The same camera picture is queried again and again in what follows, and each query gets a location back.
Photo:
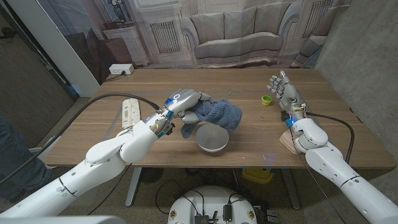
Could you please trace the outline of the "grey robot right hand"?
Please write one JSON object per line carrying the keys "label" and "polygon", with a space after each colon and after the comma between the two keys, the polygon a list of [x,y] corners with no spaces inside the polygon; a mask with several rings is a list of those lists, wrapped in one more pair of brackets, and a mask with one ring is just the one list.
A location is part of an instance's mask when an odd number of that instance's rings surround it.
{"label": "grey robot right hand", "polygon": [[280,75],[271,76],[270,84],[267,88],[275,94],[279,100],[279,105],[282,108],[281,120],[285,121],[287,126],[293,125],[296,121],[305,118],[305,106],[300,94],[290,82],[288,76],[283,70]]}

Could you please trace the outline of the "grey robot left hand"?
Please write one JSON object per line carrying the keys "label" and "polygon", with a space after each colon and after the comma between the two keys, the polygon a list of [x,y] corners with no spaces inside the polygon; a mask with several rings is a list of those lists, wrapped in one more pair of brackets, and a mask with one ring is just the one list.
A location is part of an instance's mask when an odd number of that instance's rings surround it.
{"label": "grey robot left hand", "polygon": [[164,109],[167,110],[166,120],[180,118],[185,124],[196,123],[199,121],[198,116],[188,109],[194,107],[200,101],[215,102],[210,95],[201,91],[188,88],[177,90],[164,103]]}

